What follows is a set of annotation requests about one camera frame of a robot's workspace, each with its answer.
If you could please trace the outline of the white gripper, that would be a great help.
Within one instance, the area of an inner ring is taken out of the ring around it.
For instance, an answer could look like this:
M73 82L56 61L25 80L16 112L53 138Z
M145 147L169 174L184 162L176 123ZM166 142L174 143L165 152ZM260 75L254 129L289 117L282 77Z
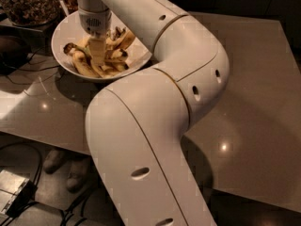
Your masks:
M111 26L111 10L105 9L100 12L91 12L80 8L78 14L81 26L92 36L87 42L91 60L95 65L102 66L106 48L104 38Z

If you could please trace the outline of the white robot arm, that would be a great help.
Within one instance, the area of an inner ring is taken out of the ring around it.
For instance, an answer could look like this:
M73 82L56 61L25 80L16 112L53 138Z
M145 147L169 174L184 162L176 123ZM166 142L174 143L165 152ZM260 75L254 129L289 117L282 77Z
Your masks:
M217 103L230 65L219 40L168 0L77 0L111 10L156 64L102 89L86 114L87 145L125 226L216 226L181 148Z

